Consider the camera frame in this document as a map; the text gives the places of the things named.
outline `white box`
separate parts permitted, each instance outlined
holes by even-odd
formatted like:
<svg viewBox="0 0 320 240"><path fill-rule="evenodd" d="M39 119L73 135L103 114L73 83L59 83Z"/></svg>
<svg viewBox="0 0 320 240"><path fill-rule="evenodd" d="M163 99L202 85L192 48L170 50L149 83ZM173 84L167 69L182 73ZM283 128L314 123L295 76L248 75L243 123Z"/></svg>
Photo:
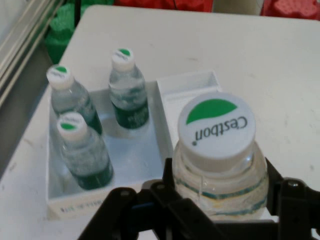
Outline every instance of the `white box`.
<svg viewBox="0 0 320 240"><path fill-rule="evenodd" d="M138 192L144 182L162 178L164 161L171 157L173 149L167 144L168 137L163 131L165 118L159 114L161 110L156 104L161 102L157 83L147 82L146 89L150 110L149 126L147 132L137 138L123 138L117 131L108 89L90 93L105 132L103 139L114 169L112 183L95 190L81 189L62 162L59 146L54 144L57 142L57 130L53 126L57 119L50 107L51 129L47 139L46 165L49 218L65 219L93 213L112 189L130 187Z"/></svg>
<svg viewBox="0 0 320 240"><path fill-rule="evenodd" d="M162 102L167 132L174 149L178 137L178 118L184 106L195 97L222 89L215 72L198 71L157 79L159 95Z"/></svg>
<svg viewBox="0 0 320 240"><path fill-rule="evenodd" d="M65 219L93 213L112 189L130 187L138 192L144 182L161 179L164 161L172 157L178 141L177 124L182 108L194 97L220 91L221 88L213 71L203 71L147 82L146 90L150 110L149 128L138 138L123 138L117 131L108 89L90 93L105 132L103 139L114 169L112 183L95 190L82 190L63 163L59 146L54 144L58 141L54 127L57 119L50 107L51 129L47 138L46 165L49 217Z"/></svg>

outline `red object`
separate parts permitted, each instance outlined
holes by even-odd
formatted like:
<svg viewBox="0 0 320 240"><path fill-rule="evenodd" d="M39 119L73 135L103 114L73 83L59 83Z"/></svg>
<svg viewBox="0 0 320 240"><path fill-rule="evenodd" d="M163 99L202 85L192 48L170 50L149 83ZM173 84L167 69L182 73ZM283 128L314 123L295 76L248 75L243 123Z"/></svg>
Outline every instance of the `red object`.
<svg viewBox="0 0 320 240"><path fill-rule="evenodd" d="M213 1L214 0L115 0L114 5L210 13L212 11Z"/></svg>
<svg viewBox="0 0 320 240"><path fill-rule="evenodd" d="M261 15L319 20L319 11L316 0L265 0Z"/></svg>

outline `green bottle label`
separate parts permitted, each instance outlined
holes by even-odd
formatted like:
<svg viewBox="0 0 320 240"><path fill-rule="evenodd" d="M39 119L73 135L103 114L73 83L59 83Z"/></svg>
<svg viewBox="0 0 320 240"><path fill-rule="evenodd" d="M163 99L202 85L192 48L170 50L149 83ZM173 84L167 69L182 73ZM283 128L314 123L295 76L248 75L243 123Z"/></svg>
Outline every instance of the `green bottle label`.
<svg viewBox="0 0 320 240"><path fill-rule="evenodd" d="M112 103L115 118L118 124L126 129L137 129L143 126L149 119L148 101L134 110L123 110Z"/></svg>

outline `white cap top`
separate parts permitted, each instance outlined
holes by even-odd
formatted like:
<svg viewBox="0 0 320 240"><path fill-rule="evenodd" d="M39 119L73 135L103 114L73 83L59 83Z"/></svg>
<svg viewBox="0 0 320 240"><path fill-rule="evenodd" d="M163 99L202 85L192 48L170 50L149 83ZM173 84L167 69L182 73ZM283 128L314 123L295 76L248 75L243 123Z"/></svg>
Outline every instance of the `white cap top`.
<svg viewBox="0 0 320 240"><path fill-rule="evenodd" d="M63 139L71 142L82 140L88 131L88 126L77 112L67 112L60 116L57 128Z"/></svg>
<svg viewBox="0 0 320 240"><path fill-rule="evenodd" d="M127 72L135 67L134 53L130 49L119 48L111 57L112 67L119 72Z"/></svg>
<svg viewBox="0 0 320 240"><path fill-rule="evenodd" d="M220 173L252 154L256 121L240 98L223 92L191 100L178 120L180 151L187 164Z"/></svg>
<svg viewBox="0 0 320 240"><path fill-rule="evenodd" d="M64 66L53 65L46 72L48 81L56 90L68 89L74 83L75 79L70 70Z"/></svg>

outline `clear plastic bottle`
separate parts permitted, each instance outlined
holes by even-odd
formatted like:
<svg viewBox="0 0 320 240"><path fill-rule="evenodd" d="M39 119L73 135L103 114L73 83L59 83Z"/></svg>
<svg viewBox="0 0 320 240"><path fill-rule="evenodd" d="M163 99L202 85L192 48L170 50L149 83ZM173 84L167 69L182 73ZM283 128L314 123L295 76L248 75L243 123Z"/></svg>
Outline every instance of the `clear plastic bottle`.
<svg viewBox="0 0 320 240"><path fill-rule="evenodd" d="M102 137L77 112L60 116L57 129L62 136L62 159L79 186L97 189L110 183L114 171Z"/></svg>
<svg viewBox="0 0 320 240"><path fill-rule="evenodd" d="M109 89L118 124L130 131L146 126L149 109L145 79L131 50L118 49L112 55Z"/></svg>
<svg viewBox="0 0 320 240"><path fill-rule="evenodd" d="M46 73L52 87L51 104L57 116L67 112L80 113L85 122L100 135L102 126L88 91L64 66L53 65Z"/></svg>
<svg viewBox="0 0 320 240"><path fill-rule="evenodd" d="M269 179L255 133L254 115L238 97L213 92L190 101L178 120L176 190L212 220L259 218Z"/></svg>

